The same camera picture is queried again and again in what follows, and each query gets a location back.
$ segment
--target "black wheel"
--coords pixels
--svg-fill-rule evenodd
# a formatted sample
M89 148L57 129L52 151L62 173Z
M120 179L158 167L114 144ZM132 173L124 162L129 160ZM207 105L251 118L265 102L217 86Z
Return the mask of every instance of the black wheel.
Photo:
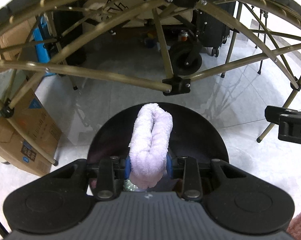
M198 54L193 63L186 65L186 59L193 49L193 44L187 41L179 41L171 46L169 56L174 74L187 76L198 71L202 65L202 57Z
M214 57L214 55L215 55L215 52L216 51L216 49L215 48L212 48L212 53L211 53L211 55L212 55L212 57Z
M219 55L219 49L218 48L212 48L212 53L211 53L212 57L218 57Z

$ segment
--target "logo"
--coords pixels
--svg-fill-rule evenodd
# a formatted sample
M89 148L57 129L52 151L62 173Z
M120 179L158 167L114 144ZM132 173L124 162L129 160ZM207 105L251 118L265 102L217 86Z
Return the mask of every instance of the logo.
M150 199L150 198L152 198L153 197L153 195L151 195L151 194L146 194L145 196L144 196L144 198L146 198L146 199Z
M23 157L23 161L29 163L29 159L27 157Z

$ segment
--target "black plastic joint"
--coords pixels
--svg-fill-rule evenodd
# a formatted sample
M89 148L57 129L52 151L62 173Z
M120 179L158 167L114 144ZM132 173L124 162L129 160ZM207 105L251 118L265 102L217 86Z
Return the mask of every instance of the black plastic joint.
M163 92L164 96L188 94L190 92L190 79L182 79L176 76L170 79L164 79L163 83L172 86L171 91Z
M291 88L293 90L296 90L296 91L299 92L301 90L301 84L298 82L298 78L297 77L294 77L294 78L295 78L295 81L297 82L298 88L295 88L292 83L291 83Z
M6 99L6 102L4 103L4 107L2 110L0 110L0 114L4 118L11 118L14 114L15 108L11 109L8 105L10 104L11 100L9 98Z

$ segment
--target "tripod leg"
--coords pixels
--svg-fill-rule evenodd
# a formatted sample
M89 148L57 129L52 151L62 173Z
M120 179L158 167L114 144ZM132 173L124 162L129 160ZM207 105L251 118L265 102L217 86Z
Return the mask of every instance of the tripod leg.
M240 15L242 13L242 8L243 8L243 4L241 2L238 3L238 9L237 9L237 16L236 16L236 19L239 21L240 20ZM233 48L234 48L234 44L235 44L235 40L236 40L236 35L237 33L236 32L233 32L233 36L231 37L231 41L230 41L230 45L229 45L229 50L228 50L228 54L227 54L227 57L226 57L226 62L225 63L228 63L229 60L230 60L230 56L233 52ZM226 72L223 72L220 77L221 78L224 78L225 77L225 73Z
M267 18L268 18L268 13L265 12L264 13L264 17L265 17L265 27L267 28ZM266 33L264 33L264 43L266 44ZM259 66L259 70L258 70L258 74L261 74L261 66L263 65L263 61L260 62L260 66Z
M260 16L259 16L259 19L261 20L261 15L263 14L263 10L260 9Z

